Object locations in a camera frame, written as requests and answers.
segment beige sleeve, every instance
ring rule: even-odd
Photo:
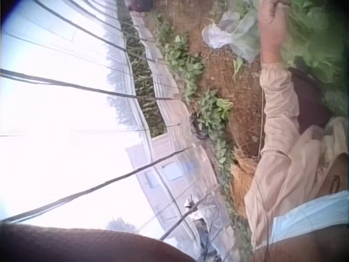
[[[299,104],[291,73],[283,63],[263,64],[260,84],[266,97],[266,138],[254,180],[245,196],[253,247],[268,236],[274,206],[291,165],[288,154],[299,139]]]

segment beige jacket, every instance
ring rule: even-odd
[[[298,98],[283,63],[263,64],[260,84],[266,138],[245,196],[253,247],[269,237],[274,217],[315,199],[335,157],[348,152],[344,118],[332,119],[325,130],[312,126],[300,136]]]

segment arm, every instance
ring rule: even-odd
[[[267,238],[275,202],[291,164],[288,153],[299,138],[298,98],[293,90],[291,73],[280,54],[287,35],[286,21],[285,7],[279,0],[260,0],[260,84],[266,98],[266,138],[254,180],[245,197],[253,246],[260,245]]]

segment white face mask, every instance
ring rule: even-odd
[[[305,204],[273,220],[268,244],[304,235],[332,225],[348,224],[349,192],[326,195]],[[267,241],[256,249],[266,246]]]

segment person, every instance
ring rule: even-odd
[[[258,7],[266,137],[245,196],[253,261],[349,261],[347,119],[329,119],[317,103],[312,119],[304,99],[314,90],[297,93],[280,54],[289,4]]]

